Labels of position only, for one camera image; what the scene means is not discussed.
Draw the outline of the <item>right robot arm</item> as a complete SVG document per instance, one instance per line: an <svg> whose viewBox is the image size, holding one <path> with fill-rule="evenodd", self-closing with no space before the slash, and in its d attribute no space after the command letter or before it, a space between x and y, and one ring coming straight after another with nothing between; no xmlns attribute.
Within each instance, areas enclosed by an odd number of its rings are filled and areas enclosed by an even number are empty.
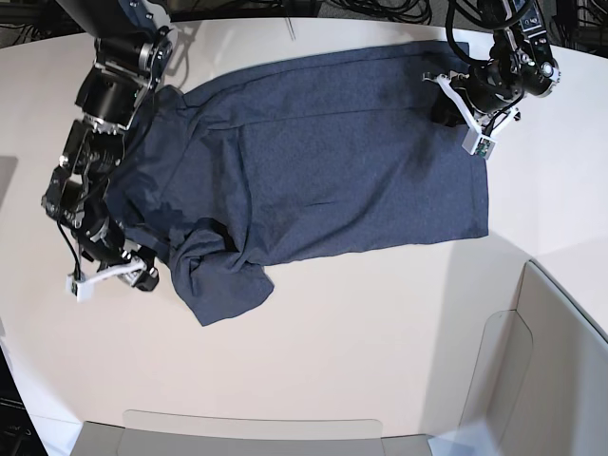
<svg viewBox="0 0 608 456"><path fill-rule="evenodd" d="M163 1L63 1L62 9L95 40L95 60L76 97L73 122L41 205L69 248L66 289L78 300L117 277L131 288L159 282L154 253L126 240L105 193L127 162L125 139L136 113L162 80L177 39Z"/></svg>

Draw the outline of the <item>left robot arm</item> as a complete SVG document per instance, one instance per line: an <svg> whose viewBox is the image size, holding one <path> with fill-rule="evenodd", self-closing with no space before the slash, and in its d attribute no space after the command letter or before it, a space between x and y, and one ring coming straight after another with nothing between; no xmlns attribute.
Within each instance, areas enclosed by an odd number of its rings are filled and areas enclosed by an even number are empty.
<svg viewBox="0 0 608 456"><path fill-rule="evenodd" d="M456 43L456 15L492 33L487 59L469 56ZM525 96L545 97L560 81L559 64L536 1L449 1L445 29L450 49L467 66L465 73L447 76L448 87L462 99L465 112L481 123L485 134Z"/></svg>

